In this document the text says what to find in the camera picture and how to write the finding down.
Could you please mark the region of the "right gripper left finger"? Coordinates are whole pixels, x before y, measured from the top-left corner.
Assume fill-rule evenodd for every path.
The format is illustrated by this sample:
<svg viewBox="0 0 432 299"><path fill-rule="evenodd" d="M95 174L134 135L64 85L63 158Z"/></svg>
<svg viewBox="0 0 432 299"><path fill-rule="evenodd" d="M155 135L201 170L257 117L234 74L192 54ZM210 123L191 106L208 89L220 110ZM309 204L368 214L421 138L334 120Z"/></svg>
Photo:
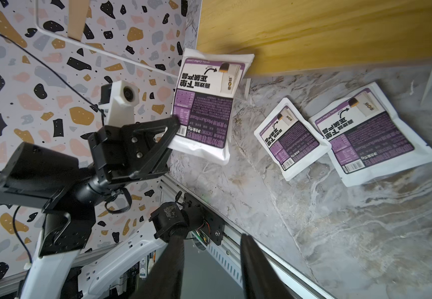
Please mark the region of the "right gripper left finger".
<svg viewBox="0 0 432 299"><path fill-rule="evenodd" d="M142 287L130 299L179 299L184 262L184 238L172 237Z"/></svg>

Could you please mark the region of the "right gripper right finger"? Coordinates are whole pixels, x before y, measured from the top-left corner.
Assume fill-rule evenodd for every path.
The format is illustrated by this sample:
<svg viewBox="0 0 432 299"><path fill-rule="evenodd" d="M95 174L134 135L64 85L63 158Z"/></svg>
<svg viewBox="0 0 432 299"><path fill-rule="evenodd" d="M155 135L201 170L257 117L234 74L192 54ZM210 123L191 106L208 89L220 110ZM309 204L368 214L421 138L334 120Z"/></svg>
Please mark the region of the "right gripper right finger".
<svg viewBox="0 0 432 299"><path fill-rule="evenodd" d="M242 234L240 254L246 299L293 299L252 236Z"/></svg>

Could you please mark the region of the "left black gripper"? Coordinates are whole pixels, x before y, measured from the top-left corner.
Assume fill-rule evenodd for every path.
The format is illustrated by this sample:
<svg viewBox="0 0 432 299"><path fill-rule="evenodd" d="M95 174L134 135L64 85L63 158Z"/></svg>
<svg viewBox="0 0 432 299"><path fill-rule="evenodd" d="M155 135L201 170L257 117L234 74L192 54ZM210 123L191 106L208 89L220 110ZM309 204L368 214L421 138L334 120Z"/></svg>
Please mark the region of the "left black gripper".
<svg viewBox="0 0 432 299"><path fill-rule="evenodd" d="M88 137L98 183L132 183L158 178L169 171L169 145L180 128L177 117L105 125Z"/></svg>

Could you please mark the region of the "purple coffee bag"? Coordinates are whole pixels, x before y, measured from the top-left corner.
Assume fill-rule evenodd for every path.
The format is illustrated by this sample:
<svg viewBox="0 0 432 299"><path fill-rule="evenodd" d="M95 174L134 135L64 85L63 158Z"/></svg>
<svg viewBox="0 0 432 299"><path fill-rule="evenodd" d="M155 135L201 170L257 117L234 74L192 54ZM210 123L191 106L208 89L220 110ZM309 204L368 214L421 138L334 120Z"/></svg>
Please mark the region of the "purple coffee bag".
<svg viewBox="0 0 432 299"><path fill-rule="evenodd" d="M184 51L172 105L180 127L170 149L228 164L233 101L254 58Z"/></svg>
<svg viewBox="0 0 432 299"><path fill-rule="evenodd" d="M376 82L310 118L346 187L432 162L432 148L399 116Z"/></svg>
<svg viewBox="0 0 432 299"><path fill-rule="evenodd" d="M330 152L332 145L284 97L254 131L286 181Z"/></svg>

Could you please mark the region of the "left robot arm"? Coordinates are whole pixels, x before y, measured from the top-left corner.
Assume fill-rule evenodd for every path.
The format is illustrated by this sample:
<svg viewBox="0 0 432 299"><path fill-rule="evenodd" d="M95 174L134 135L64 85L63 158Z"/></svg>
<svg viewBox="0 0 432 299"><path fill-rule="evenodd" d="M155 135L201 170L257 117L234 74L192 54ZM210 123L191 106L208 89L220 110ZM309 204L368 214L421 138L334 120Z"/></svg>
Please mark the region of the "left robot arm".
<svg viewBox="0 0 432 299"><path fill-rule="evenodd" d="M60 297L74 260L96 223L96 206L120 195L131 204L127 185L166 174L169 144L179 127L177 117L103 126L88 139L93 164L86 168L80 168L72 156L31 143L20 144L0 172L0 204L39 208L45 214L22 298ZM189 232L204 225L197 206L161 204L133 236L81 269L76 297L97 299L133 265L161 249L136 297L180 298L184 240Z"/></svg>

